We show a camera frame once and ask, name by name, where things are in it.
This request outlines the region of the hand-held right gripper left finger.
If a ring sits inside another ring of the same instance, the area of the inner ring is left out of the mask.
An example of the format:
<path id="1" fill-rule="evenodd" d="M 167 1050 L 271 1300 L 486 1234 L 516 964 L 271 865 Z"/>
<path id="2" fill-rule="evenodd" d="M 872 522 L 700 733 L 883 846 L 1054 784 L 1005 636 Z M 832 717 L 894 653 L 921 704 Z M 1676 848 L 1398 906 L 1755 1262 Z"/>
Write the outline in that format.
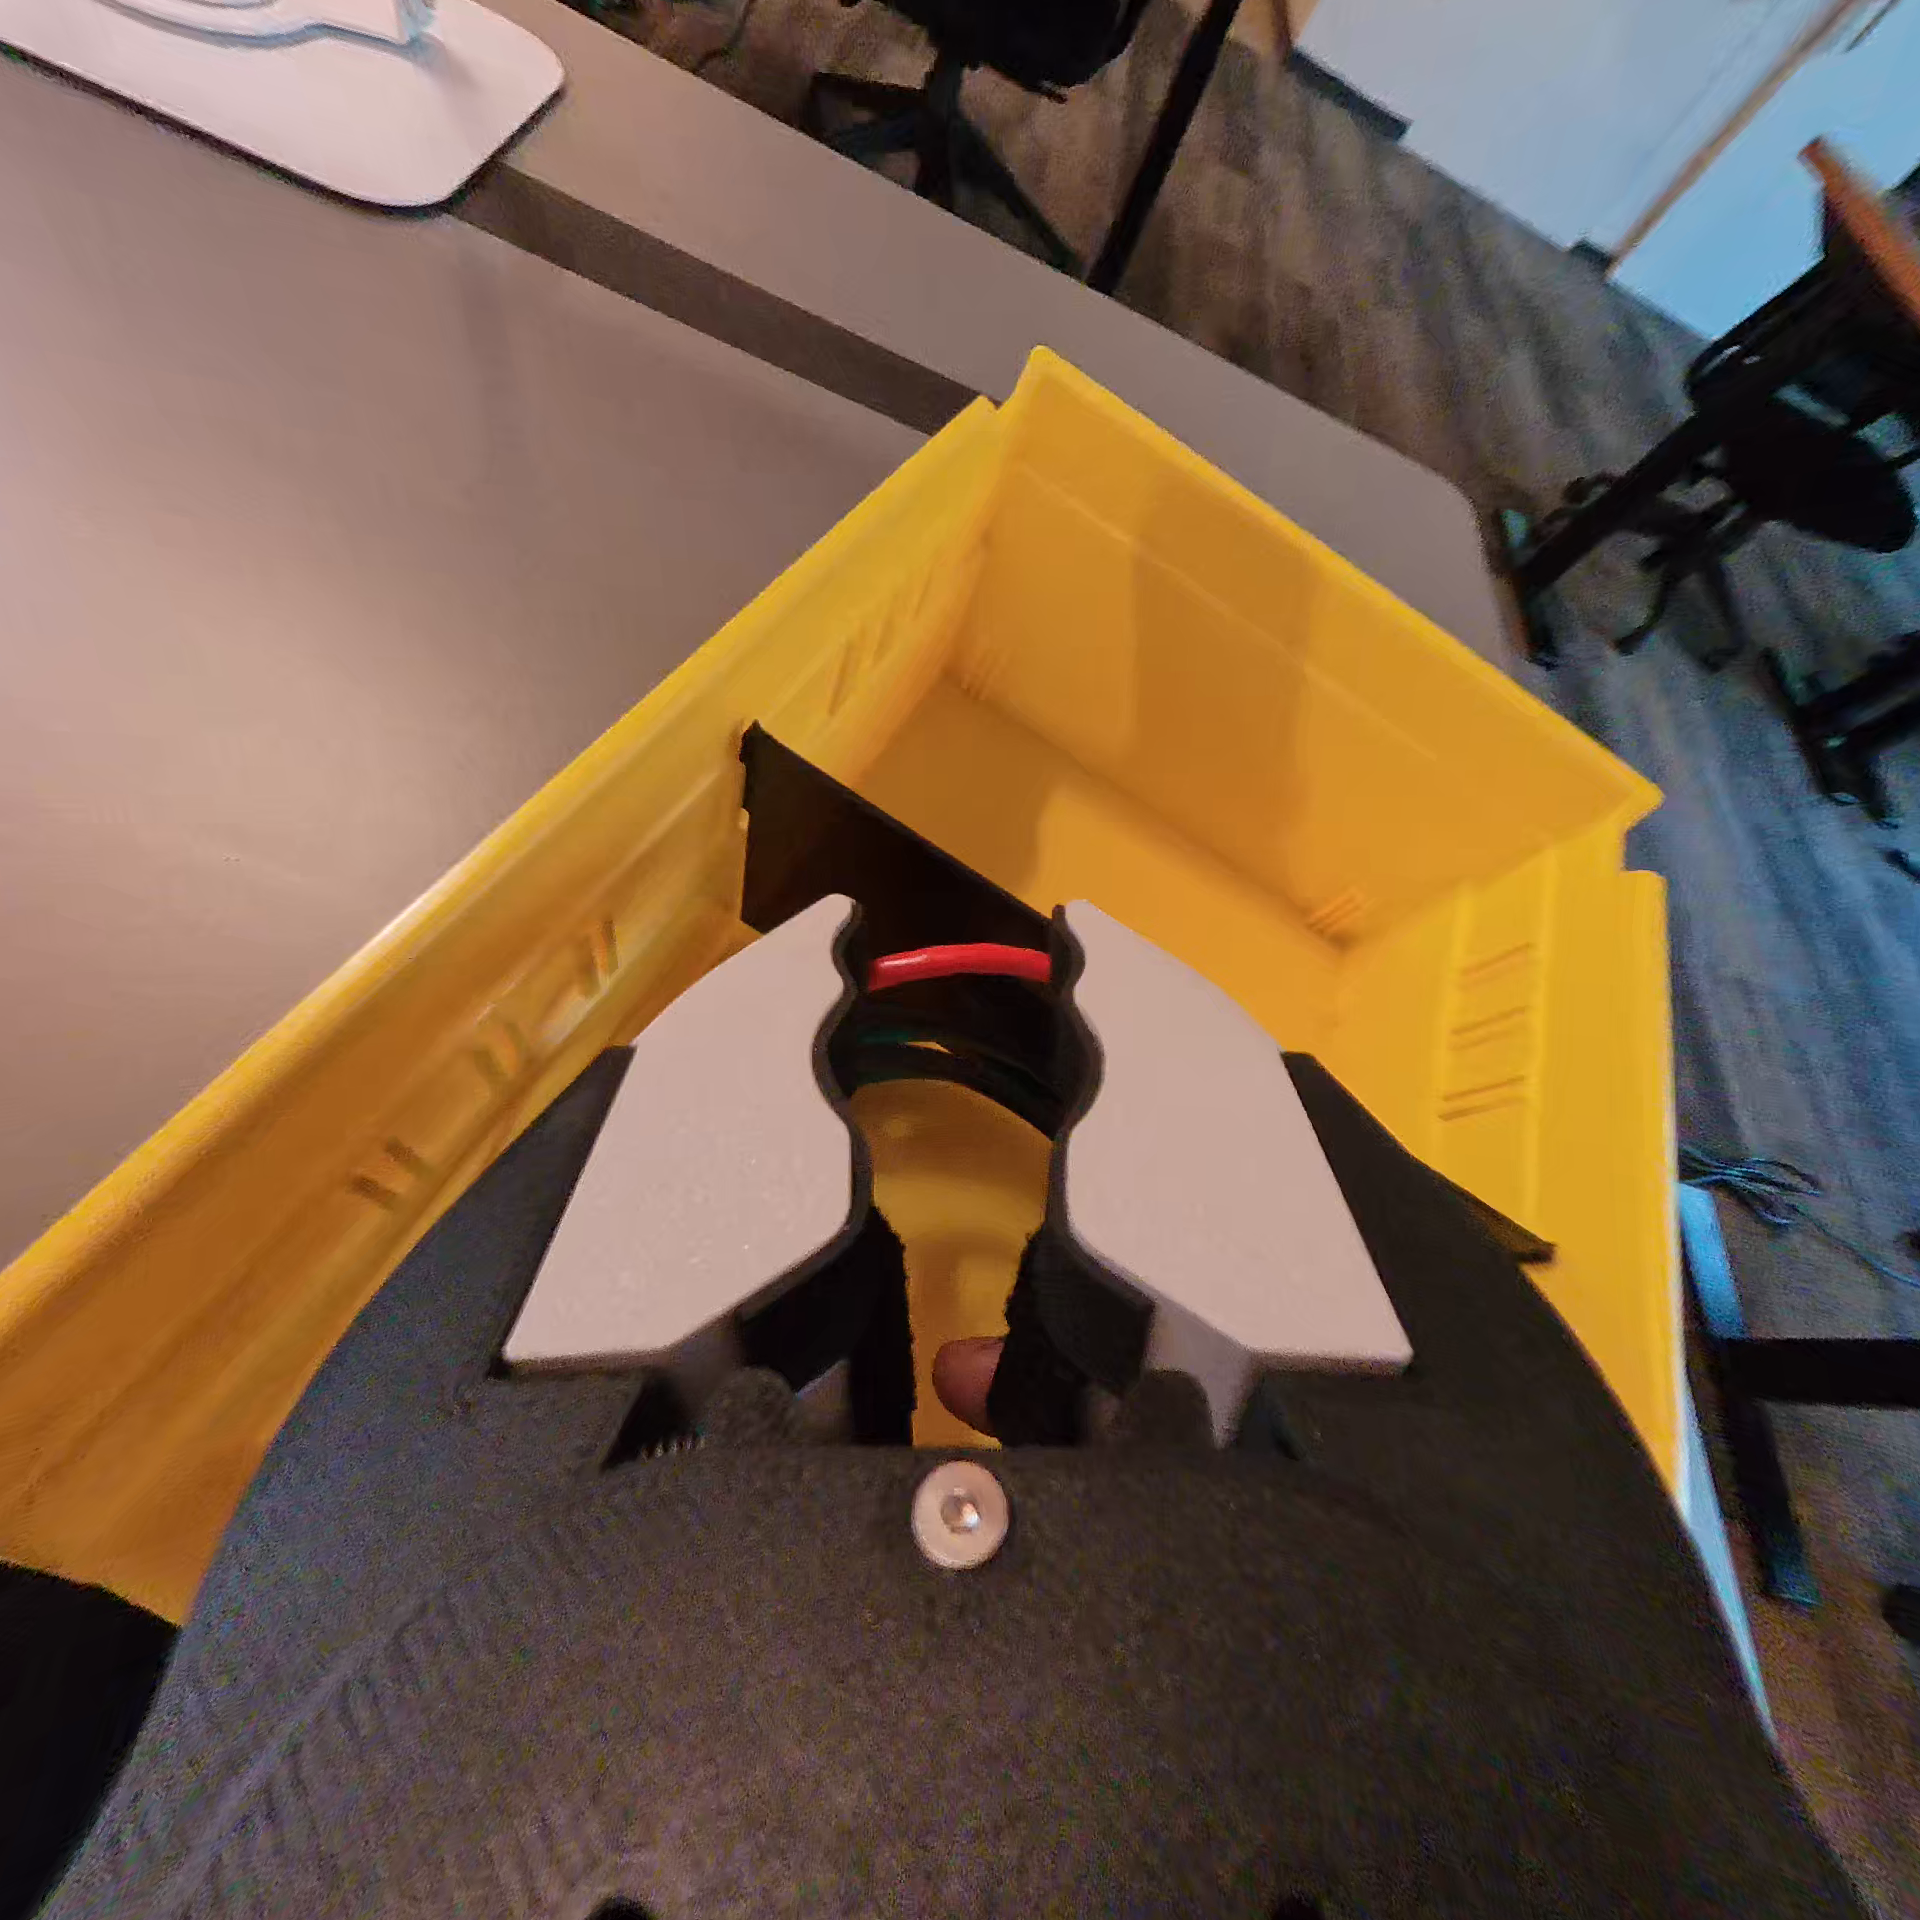
<path id="1" fill-rule="evenodd" d="M 854 922 L 849 896 L 822 896 L 637 1032 L 503 1338 L 509 1373 L 716 1388 L 745 1361 L 743 1317 L 849 1244 L 865 1175 L 824 1032 Z"/>

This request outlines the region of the yellow plastic bin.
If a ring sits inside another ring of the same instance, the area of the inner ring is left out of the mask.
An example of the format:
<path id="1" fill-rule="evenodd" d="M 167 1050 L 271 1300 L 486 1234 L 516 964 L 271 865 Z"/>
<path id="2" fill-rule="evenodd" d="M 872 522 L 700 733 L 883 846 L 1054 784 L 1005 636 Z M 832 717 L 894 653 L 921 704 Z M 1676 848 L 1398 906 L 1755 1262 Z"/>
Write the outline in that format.
<path id="1" fill-rule="evenodd" d="M 1032 350 L 6 1266 L 6 1566 L 184 1617 L 398 1260 L 745 944 L 748 725 L 1107 906 L 1543 1234 L 1680 1488 L 1659 791 Z"/>

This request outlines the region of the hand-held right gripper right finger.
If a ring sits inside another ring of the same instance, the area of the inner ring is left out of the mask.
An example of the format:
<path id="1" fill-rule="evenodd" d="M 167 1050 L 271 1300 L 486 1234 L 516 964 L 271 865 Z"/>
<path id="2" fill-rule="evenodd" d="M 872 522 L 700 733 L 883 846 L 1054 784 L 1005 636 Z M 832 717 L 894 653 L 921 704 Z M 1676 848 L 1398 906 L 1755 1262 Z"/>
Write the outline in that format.
<path id="1" fill-rule="evenodd" d="M 1144 1308 L 1140 1367 L 1198 1383 L 1217 1444 L 1269 1373 L 1398 1375 L 1413 1345 L 1283 1046 L 1087 900 L 1059 912 L 1093 1086 L 1054 1214 Z"/>

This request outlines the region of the black office chair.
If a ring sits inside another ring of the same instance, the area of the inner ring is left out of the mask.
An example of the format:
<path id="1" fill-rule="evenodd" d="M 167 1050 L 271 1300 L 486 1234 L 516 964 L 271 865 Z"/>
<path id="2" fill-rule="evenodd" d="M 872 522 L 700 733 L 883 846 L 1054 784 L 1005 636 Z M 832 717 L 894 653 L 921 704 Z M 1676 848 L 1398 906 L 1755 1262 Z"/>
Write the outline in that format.
<path id="1" fill-rule="evenodd" d="M 1059 102 L 1127 52 L 1144 1 L 892 1 L 918 28 L 931 65 L 908 87 L 843 70 L 808 78 L 800 129 L 843 158 L 911 158 L 911 192 L 952 215 L 974 197 L 1000 207 L 1056 271 L 1081 273 L 1077 253 L 967 118 L 965 82 L 981 69 Z"/>

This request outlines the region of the person's right hand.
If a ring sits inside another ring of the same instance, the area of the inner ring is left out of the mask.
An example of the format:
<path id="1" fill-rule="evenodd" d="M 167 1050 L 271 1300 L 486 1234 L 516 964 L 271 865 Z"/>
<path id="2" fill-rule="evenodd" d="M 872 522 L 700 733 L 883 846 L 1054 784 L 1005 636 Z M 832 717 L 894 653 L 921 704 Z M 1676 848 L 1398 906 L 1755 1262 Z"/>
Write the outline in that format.
<path id="1" fill-rule="evenodd" d="M 990 1399 L 1000 1353 L 1004 1335 L 965 1335 L 942 1343 L 931 1361 L 932 1393 L 943 1413 L 984 1437 L 999 1437 Z"/>

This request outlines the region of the grey desk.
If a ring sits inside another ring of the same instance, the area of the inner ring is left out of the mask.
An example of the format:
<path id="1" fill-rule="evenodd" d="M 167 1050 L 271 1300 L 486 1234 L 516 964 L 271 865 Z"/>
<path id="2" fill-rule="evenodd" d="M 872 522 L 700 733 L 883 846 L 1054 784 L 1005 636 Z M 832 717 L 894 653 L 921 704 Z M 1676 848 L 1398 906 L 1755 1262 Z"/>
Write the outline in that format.
<path id="1" fill-rule="evenodd" d="M 557 4 L 467 198 L 1 100 L 1 1237 L 1044 344 L 1488 658 L 1433 470 Z"/>

